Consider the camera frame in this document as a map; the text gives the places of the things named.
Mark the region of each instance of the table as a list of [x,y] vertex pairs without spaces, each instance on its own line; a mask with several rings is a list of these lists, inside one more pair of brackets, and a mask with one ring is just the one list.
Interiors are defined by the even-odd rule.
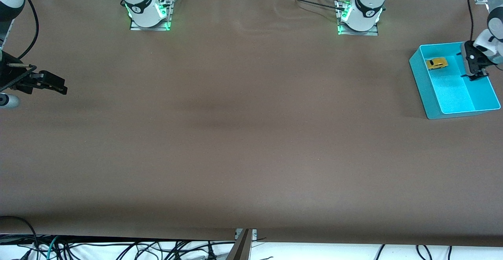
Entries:
[[[43,234],[503,243],[503,111],[427,120],[408,64],[467,39],[466,0],[387,0],[377,37],[294,0],[178,0],[171,31],[129,31],[119,1],[33,0],[23,61],[68,95],[1,110],[2,215]],[[24,9],[6,52],[33,32]]]

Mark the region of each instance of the yellow toy car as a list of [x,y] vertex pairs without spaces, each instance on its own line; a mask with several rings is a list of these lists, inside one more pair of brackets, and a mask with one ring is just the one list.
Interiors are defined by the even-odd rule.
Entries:
[[426,61],[426,67],[428,70],[445,68],[449,63],[447,63],[447,59],[445,57],[436,57],[435,59],[429,59]]

